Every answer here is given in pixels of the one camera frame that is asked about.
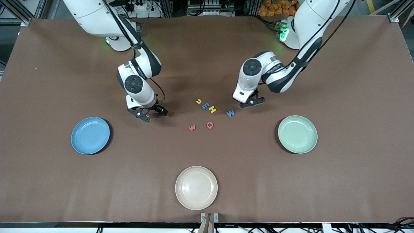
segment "yellow tape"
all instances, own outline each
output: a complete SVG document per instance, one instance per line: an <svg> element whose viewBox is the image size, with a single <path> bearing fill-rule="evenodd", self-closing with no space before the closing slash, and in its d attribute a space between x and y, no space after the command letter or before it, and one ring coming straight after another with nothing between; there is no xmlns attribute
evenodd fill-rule
<svg viewBox="0 0 414 233"><path fill-rule="evenodd" d="M368 4L369 12L373 13L375 11L375 8L372 0L366 0L366 3Z"/></svg>

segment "blue plate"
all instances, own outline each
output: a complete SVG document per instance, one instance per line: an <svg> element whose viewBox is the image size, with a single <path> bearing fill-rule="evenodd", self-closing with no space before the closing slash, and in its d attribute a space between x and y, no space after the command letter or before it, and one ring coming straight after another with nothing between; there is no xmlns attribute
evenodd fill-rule
<svg viewBox="0 0 414 233"><path fill-rule="evenodd" d="M104 148L110 134L109 125L105 120L99 117L90 117L75 126L70 142L77 152L91 155Z"/></svg>

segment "brown table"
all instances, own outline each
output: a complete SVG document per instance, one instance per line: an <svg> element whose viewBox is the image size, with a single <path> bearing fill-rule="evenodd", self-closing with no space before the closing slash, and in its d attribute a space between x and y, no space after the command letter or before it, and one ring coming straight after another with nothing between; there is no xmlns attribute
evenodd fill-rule
<svg viewBox="0 0 414 233"><path fill-rule="evenodd" d="M198 221L218 212L237 222L394 222L414 215L414 66L398 24L350 17L291 89L261 86L265 104L244 110L231 98L241 64L261 51L285 64L296 54L259 20L149 19L142 35L162 61L155 80L169 110L150 124L126 111L115 77L131 51L112 50L74 20L34 19L21 29L0 82L0 221ZM199 98L217 111L203 110ZM316 125L310 153L293 155L277 142L278 122L293 114ZM80 155L70 134L91 116L110 123L112 139L101 153ZM185 209L174 192L179 173L193 165L219 183L202 211Z"/></svg>

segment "green plate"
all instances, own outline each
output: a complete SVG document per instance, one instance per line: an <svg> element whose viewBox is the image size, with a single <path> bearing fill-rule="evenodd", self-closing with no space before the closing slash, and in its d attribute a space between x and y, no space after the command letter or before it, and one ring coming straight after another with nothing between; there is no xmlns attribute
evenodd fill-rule
<svg viewBox="0 0 414 233"><path fill-rule="evenodd" d="M297 154L311 151L318 141L315 126L303 116L288 116L283 119L277 134L282 145Z"/></svg>

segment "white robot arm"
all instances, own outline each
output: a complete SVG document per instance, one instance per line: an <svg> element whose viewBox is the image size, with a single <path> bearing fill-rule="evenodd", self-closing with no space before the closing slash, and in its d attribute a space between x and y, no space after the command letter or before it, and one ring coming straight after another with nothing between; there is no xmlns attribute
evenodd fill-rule
<svg viewBox="0 0 414 233"><path fill-rule="evenodd" d="M297 41L299 52L292 62L285 66L273 52L262 52L246 60L239 73L233 98L238 100L240 108L264 103L258 97L260 79L270 91L282 93L289 89L298 74L309 64L322 45L322 35L329 23L343 10L349 0L306 0L285 24L282 36L286 41Z"/></svg>
<svg viewBox="0 0 414 233"><path fill-rule="evenodd" d="M116 77L126 90L128 111L145 122L150 110L166 115L168 111L160 106L157 95L146 82L161 71L161 62L147 47L134 28L134 23L118 16L116 10L105 0L64 0L78 24L89 34L107 37L108 43L117 51L129 48L140 55L118 67Z"/></svg>

